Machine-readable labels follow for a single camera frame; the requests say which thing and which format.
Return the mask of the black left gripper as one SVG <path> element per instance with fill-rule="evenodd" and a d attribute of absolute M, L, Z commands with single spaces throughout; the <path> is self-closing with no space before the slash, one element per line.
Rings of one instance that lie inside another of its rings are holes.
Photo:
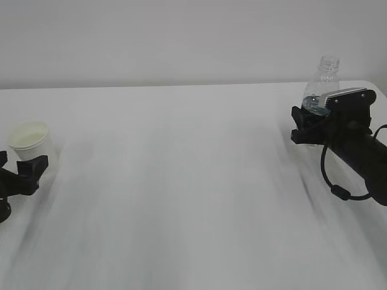
<path fill-rule="evenodd" d="M 8 161 L 7 151 L 0 151 L 0 168 Z M 39 180 L 48 168 L 48 156 L 17 161 L 18 174 L 1 169 L 1 198 L 14 195 L 31 196 L 39 188 Z"/>

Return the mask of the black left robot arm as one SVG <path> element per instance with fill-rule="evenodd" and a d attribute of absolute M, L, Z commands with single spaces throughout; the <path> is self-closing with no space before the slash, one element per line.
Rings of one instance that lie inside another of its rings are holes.
<path fill-rule="evenodd" d="M 39 188 L 39 180 L 48 168 L 48 156 L 41 155 L 27 161 L 17 161 L 17 173 L 4 169 L 8 161 L 7 151 L 1 151 L 1 222 L 11 215 L 8 197 L 31 196 Z"/>

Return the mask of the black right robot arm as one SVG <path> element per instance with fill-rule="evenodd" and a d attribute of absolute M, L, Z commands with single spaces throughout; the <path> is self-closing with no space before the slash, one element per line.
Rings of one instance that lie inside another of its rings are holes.
<path fill-rule="evenodd" d="M 323 146 L 320 171 L 333 195 L 344 201 L 372 198 L 379 204 L 386 205 L 386 146 L 377 139 L 380 131 L 376 130 L 372 134 L 369 128 L 369 108 L 319 116 L 293 106 L 291 116 L 297 126 L 291 132 L 291 140 L 295 144 Z M 328 149 L 363 178 L 367 194 L 353 196 L 348 190 L 329 180 L 325 169 Z"/>

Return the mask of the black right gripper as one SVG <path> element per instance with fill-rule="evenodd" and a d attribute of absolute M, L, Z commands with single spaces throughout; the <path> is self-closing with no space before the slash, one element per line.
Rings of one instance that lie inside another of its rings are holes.
<path fill-rule="evenodd" d="M 350 112 L 315 115 L 303 107 L 291 109 L 296 129 L 291 132 L 295 144 L 328 145 L 334 149 L 353 150 L 358 154 L 374 152 L 370 108 Z"/>

